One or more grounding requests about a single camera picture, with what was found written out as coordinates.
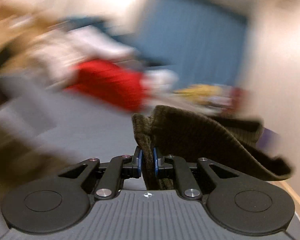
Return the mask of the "teal shark plush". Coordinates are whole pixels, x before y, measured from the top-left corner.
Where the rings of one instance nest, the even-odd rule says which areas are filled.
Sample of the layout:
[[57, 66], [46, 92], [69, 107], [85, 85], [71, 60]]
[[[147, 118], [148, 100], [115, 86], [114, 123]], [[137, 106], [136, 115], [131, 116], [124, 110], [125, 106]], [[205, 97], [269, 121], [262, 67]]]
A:
[[98, 16], [69, 16], [60, 20], [62, 25], [65, 25], [68, 30], [74, 30], [86, 26], [92, 26], [98, 29], [106, 37], [122, 43], [124, 45], [132, 46], [137, 49], [136, 59], [145, 64], [146, 67], [161, 67], [170, 65], [170, 61], [162, 57], [153, 57], [149, 53], [145, 53], [143, 49], [138, 47], [135, 42], [134, 34], [111, 34], [109, 23], [102, 17]]

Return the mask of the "white folded blanket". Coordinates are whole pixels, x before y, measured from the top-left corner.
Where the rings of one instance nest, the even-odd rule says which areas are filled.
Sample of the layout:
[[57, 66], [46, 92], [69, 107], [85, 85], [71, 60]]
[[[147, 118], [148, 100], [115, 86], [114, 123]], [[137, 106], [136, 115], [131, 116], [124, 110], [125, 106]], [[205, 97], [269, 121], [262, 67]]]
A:
[[45, 87], [64, 88], [74, 81], [80, 63], [92, 59], [121, 62], [134, 58], [137, 52], [86, 26], [69, 31], [54, 29], [37, 36], [30, 42], [26, 58], [29, 75], [35, 81]]

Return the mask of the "grey quilted mattress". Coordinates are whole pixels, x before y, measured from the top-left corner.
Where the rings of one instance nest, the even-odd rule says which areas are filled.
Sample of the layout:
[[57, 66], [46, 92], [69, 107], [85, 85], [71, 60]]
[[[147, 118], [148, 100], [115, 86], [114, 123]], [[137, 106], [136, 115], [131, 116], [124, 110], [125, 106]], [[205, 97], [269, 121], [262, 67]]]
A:
[[[10, 96], [0, 110], [4, 127], [33, 145], [52, 150], [70, 166], [89, 158], [108, 163], [135, 152], [130, 124], [124, 116], [96, 106], [78, 94], [45, 90], [21, 76], [0, 77]], [[141, 179], [126, 179], [119, 195], [96, 202], [88, 215], [62, 231], [44, 235], [9, 228], [3, 239], [158, 239], [155, 199], [145, 197]]]

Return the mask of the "purple folded mat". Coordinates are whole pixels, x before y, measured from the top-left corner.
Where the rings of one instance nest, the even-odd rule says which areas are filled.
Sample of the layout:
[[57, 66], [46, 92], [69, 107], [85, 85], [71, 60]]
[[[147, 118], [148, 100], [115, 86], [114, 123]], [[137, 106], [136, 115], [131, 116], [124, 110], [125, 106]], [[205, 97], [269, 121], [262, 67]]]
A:
[[276, 145], [279, 137], [280, 136], [278, 133], [272, 131], [271, 129], [264, 128], [260, 138], [256, 143], [256, 147], [262, 151], [268, 151]]

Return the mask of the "dark red cushion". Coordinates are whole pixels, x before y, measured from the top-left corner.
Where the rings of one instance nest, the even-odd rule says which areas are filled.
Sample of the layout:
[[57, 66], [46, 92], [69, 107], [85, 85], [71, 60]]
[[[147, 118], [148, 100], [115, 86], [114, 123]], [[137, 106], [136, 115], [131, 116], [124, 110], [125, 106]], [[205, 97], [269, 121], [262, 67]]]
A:
[[239, 113], [246, 105], [249, 99], [250, 92], [246, 89], [239, 87], [232, 87], [230, 98], [231, 98], [231, 110], [233, 113]]

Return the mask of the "dark olive corduroy pants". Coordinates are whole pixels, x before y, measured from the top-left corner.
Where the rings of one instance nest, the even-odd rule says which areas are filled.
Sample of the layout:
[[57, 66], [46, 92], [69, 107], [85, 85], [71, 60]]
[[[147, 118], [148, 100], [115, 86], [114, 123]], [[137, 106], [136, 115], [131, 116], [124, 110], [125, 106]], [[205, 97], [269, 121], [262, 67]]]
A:
[[155, 174], [154, 149], [194, 163], [207, 158], [265, 181], [289, 179], [293, 168], [256, 147], [263, 132], [260, 120], [207, 116], [158, 105], [150, 116], [132, 116], [134, 138], [143, 151], [142, 174], [149, 190], [170, 190], [173, 182]]

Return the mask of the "yellow plush toy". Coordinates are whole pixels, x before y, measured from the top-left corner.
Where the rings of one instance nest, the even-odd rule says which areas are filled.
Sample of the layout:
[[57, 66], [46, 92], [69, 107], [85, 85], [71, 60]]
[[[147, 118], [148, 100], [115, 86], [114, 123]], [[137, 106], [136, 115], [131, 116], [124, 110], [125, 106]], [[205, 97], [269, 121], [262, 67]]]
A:
[[215, 107], [231, 107], [232, 105], [227, 86], [195, 84], [175, 90], [174, 94], [197, 105]]

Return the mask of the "blue curtain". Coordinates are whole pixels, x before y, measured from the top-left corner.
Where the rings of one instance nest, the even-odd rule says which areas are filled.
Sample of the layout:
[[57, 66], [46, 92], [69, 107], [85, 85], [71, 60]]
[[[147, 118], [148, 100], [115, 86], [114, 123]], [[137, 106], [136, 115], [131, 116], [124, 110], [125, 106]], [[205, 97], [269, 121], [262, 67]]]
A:
[[247, 18], [208, 0], [149, 0], [133, 44], [192, 84], [233, 86], [241, 71]]

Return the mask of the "white plush toy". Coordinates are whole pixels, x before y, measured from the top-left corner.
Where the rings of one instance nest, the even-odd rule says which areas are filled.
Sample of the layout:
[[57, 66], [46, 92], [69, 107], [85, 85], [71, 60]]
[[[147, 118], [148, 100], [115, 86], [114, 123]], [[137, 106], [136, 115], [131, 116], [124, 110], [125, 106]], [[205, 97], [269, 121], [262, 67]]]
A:
[[178, 80], [178, 75], [169, 69], [146, 70], [141, 76], [140, 85], [147, 96], [155, 96], [171, 91]]

